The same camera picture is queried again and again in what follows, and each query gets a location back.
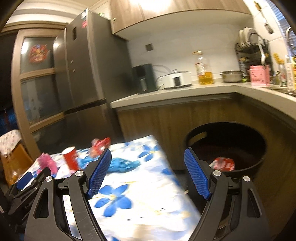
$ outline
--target stainless steel pot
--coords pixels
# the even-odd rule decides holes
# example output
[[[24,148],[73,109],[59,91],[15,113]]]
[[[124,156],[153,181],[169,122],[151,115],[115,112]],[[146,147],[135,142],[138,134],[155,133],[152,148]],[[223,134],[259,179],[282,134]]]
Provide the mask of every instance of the stainless steel pot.
[[[242,72],[239,70],[223,71],[220,75],[222,75],[223,82],[233,83],[242,81]]]

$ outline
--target trash can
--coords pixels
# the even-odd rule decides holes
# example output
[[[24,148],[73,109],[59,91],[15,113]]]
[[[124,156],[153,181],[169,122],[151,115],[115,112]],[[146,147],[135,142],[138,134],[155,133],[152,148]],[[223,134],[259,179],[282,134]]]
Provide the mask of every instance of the trash can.
[[[238,179],[244,175],[254,179],[266,153],[263,136],[237,122],[213,122],[196,127],[187,134],[185,147],[191,147],[197,157],[208,164],[220,156],[233,159],[235,169],[223,173]],[[189,196],[202,211],[206,202],[201,200],[189,174],[187,180]]]

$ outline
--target metal bolt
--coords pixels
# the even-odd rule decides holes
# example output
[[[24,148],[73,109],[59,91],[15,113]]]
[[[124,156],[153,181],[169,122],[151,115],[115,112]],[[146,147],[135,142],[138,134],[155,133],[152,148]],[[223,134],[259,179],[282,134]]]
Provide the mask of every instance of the metal bolt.
[[[52,176],[48,176],[48,177],[45,179],[46,182],[50,182],[51,180],[52,180]]]
[[[244,179],[246,182],[249,182],[249,181],[251,180],[248,176],[244,176],[243,179]]]
[[[221,176],[221,172],[218,170],[213,171],[213,174],[217,177]]]
[[[82,175],[83,175],[83,171],[81,171],[81,170],[75,172],[75,176],[77,176],[77,177],[81,177]]]

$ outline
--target countertop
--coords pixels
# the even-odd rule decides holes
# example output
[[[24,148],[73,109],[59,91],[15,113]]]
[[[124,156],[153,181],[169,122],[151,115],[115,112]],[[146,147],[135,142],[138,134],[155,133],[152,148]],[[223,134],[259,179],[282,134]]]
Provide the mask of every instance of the countertop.
[[[268,87],[253,86],[250,83],[215,83],[211,85],[195,84],[190,87],[159,90],[146,94],[135,94],[111,102],[111,108],[128,107],[144,103],[153,103],[185,97],[239,93],[259,100],[296,120],[296,98],[280,93]]]

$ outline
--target pink basket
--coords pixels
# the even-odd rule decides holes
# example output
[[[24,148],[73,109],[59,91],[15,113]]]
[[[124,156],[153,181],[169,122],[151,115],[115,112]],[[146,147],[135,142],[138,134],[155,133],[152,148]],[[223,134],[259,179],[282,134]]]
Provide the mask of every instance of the pink basket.
[[[270,85],[270,68],[268,65],[252,65],[248,71],[250,73],[252,85]]]

